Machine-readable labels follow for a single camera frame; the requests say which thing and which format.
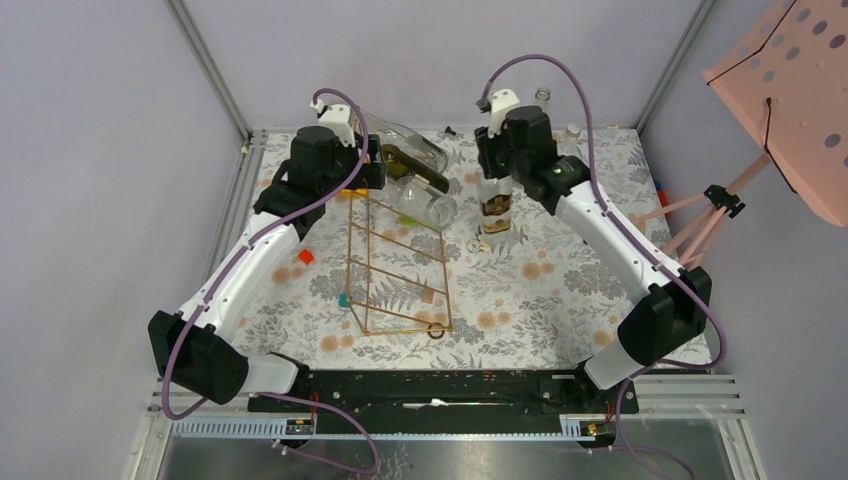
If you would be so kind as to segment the clear tall bottle black label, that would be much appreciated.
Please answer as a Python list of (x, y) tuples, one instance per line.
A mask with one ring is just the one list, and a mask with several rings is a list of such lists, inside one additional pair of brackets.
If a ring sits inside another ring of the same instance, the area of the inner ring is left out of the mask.
[(551, 91), (546, 87), (539, 87), (534, 95), (534, 104), (540, 108), (540, 110), (548, 114), (548, 106), (551, 98)]

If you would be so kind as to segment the clear whisky bottle black cap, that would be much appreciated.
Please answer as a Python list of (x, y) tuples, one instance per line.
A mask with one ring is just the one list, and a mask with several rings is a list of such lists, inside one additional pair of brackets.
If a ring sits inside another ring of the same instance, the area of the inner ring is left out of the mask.
[(482, 168), (475, 171), (480, 207), (480, 229), (483, 234), (497, 235), (512, 227), (511, 207), (513, 180), (488, 178)]

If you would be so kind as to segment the dark green wine bottle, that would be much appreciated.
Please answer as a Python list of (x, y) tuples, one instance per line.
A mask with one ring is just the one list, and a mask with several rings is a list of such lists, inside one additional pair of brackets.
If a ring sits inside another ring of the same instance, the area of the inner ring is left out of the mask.
[(409, 176), (417, 176), (442, 193), (448, 193), (449, 180), (422, 160), (411, 156), (396, 145), (382, 145), (381, 154), (387, 164), (387, 176), (400, 180)]

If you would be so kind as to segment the clear round silver-cap bottle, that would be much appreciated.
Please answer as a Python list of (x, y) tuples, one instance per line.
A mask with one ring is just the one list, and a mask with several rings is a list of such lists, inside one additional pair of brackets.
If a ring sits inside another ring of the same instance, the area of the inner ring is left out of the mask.
[(406, 217), (438, 231), (447, 229), (459, 210), (453, 197), (417, 177), (398, 181), (394, 204)]

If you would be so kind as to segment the clear bottle dark green label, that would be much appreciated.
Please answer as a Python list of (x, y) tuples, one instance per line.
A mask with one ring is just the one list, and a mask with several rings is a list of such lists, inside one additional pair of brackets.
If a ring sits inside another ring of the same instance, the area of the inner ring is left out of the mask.
[(579, 160), (584, 160), (583, 152), (580, 148), (580, 136), (582, 133), (582, 128), (577, 123), (569, 123), (564, 130), (562, 143), (561, 143), (561, 154), (569, 157), (575, 157)]

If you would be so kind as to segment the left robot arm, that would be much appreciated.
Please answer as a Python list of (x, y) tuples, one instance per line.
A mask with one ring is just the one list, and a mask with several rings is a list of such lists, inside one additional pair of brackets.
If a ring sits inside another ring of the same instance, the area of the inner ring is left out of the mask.
[(244, 355), (232, 341), (238, 324), (279, 261), (302, 240), (344, 189), (380, 187), (365, 169), (379, 162), (379, 139), (352, 103), (312, 104), (317, 124), (300, 128), (290, 156), (257, 198), (245, 229), (210, 278), (176, 312), (158, 311), (148, 334), (162, 392), (178, 385), (219, 405), (240, 393), (271, 393), (288, 411), (309, 401), (301, 365), (282, 354)]

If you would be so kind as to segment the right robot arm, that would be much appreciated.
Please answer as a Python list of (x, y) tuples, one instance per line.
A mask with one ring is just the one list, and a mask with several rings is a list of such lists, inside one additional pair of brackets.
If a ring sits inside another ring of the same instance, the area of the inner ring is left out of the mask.
[(558, 152), (547, 114), (502, 89), (479, 101), (489, 123), (475, 131), (478, 161), (488, 179), (510, 178), (525, 194), (576, 232), (617, 278), (633, 308), (616, 340), (582, 362), (575, 402), (597, 412), (613, 387), (701, 335), (712, 282), (652, 244), (593, 181), (578, 157)]

